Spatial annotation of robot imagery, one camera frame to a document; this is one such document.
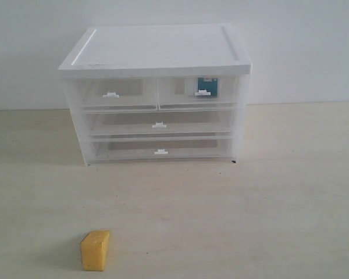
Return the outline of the yellow cheese wedge sponge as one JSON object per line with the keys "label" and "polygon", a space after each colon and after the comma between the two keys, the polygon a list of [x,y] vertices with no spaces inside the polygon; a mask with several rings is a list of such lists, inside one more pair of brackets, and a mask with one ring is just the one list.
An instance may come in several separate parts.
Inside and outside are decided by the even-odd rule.
{"label": "yellow cheese wedge sponge", "polygon": [[80,243],[84,271],[104,271],[110,231],[90,231]]}

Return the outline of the clear wide drawer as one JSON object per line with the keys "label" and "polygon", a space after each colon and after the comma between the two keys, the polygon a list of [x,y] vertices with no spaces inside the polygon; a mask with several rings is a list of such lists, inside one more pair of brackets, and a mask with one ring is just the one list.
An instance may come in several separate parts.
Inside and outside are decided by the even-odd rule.
{"label": "clear wide drawer", "polygon": [[93,142],[90,161],[141,159],[232,158],[232,139],[227,137],[165,138],[138,141]]}
{"label": "clear wide drawer", "polygon": [[233,129],[233,110],[94,113],[86,115],[88,135],[208,133]]}

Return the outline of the white bottle teal label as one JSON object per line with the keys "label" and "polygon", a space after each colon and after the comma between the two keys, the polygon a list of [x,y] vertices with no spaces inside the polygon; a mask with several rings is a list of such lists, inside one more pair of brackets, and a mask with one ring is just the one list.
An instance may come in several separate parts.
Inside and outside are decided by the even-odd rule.
{"label": "white bottle teal label", "polygon": [[216,98],[218,96],[217,78],[197,78],[197,90],[195,96]]}

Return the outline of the clear bottom wide drawer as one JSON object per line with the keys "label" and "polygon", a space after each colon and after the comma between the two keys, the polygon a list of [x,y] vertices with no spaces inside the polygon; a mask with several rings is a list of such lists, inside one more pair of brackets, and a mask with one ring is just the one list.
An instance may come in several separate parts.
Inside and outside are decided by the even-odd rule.
{"label": "clear bottom wide drawer", "polygon": [[165,138],[138,141],[93,142],[90,161],[141,159],[232,158],[232,139],[227,137]]}

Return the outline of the white plastic drawer cabinet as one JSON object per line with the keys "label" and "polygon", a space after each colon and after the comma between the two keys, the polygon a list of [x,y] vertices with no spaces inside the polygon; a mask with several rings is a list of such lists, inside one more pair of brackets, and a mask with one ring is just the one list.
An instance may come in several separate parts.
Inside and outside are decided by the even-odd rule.
{"label": "white plastic drawer cabinet", "polygon": [[[232,139],[236,157],[217,158],[236,162],[244,133],[246,97],[252,62],[240,45],[230,24],[180,24],[154,26],[109,26],[89,28],[59,66],[59,74],[76,130],[84,163],[92,162],[93,142],[138,141],[165,138],[227,137]],[[158,102],[157,80],[167,77],[240,78],[237,106],[217,109],[162,110]],[[81,107],[81,93],[89,80],[153,78],[156,81],[155,110],[90,110]],[[233,129],[208,133],[126,134],[96,137],[88,135],[86,115],[94,113],[181,112],[233,110]]]}

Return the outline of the clear middle wide drawer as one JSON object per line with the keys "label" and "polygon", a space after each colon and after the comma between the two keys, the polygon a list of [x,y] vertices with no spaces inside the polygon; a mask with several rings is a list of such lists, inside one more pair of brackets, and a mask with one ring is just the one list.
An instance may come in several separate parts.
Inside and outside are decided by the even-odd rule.
{"label": "clear middle wide drawer", "polygon": [[233,129],[233,110],[94,113],[86,115],[88,135],[208,133]]}

